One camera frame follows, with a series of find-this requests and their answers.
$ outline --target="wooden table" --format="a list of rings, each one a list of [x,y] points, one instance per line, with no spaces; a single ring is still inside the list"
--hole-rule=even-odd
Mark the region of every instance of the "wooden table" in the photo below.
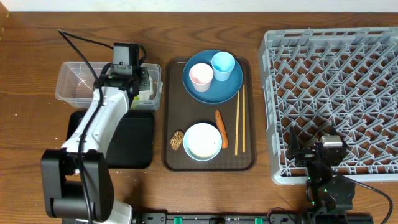
[[[40,158],[65,141],[76,111],[54,96],[60,66],[81,61],[57,29],[107,44],[145,45],[148,63],[165,80],[174,57],[220,49],[246,58],[252,68],[257,163],[247,172],[171,172],[161,161],[164,101],[155,114],[154,160],[144,170],[110,170],[116,198],[140,208],[170,213],[267,213],[274,207],[299,211],[308,206],[303,185],[271,181],[266,115],[257,51],[267,30],[398,26],[398,14],[311,13],[36,13],[12,12],[0,42],[0,222],[60,223],[44,212]],[[111,61],[113,53],[74,40],[90,61]],[[371,184],[398,206],[398,183]],[[379,223],[388,211],[382,196],[356,188],[355,213]],[[398,222],[398,213],[390,223]]]

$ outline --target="orange carrot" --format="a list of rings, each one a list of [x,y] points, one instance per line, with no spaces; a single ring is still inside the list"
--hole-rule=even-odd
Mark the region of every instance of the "orange carrot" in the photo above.
[[[221,133],[221,138],[223,140],[223,145],[221,146],[221,148],[226,149],[228,147],[228,137],[226,135],[223,118],[221,117],[221,113],[218,109],[216,110],[216,124],[218,130]]]

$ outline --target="pair of chopsticks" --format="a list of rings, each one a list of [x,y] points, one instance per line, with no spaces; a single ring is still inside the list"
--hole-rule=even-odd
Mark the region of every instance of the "pair of chopsticks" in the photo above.
[[[238,155],[238,139],[239,139],[239,92],[238,91],[238,102],[236,103],[236,132],[235,132],[235,156]],[[242,117],[242,152],[245,152],[245,147],[246,147],[246,97],[244,94],[244,84],[243,84],[243,117]]]

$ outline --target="clear plastic container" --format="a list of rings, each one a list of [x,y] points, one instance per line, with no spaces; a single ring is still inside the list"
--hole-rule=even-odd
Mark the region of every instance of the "clear plastic container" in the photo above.
[[[97,76],[107,62],[90,62]],[[134,100],[130,110],[157,110],[160,106],[162,94],[162,68],[154,64],[142,64],[148,68],[149,76],[153,79],[153,94],[149,100]],[[58,76],[55,97],[76,108],[88,108],[93,99],[94,77],[84,62],[65,62],[62,64]]]

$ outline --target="blue plate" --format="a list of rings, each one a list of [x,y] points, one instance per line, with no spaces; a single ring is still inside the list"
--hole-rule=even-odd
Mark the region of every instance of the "blue plate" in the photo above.
[[[243,82],[241,65],[237,60],[235,60],[234,70],[226,81],[221,82],[213,78],[209,90],[204,93],[200,93],[194,89],[191,79],[189,78],[189,71],[198,63],[206,63],[211,66],[211,59],[218,52],[220,52],[220,50],[205,50],[197,53],[187,62],[187,64],[185,64],[184,67],[182,79],[185,89],[192,97],[202,103],[218,104],[230,100],[238,93]]]

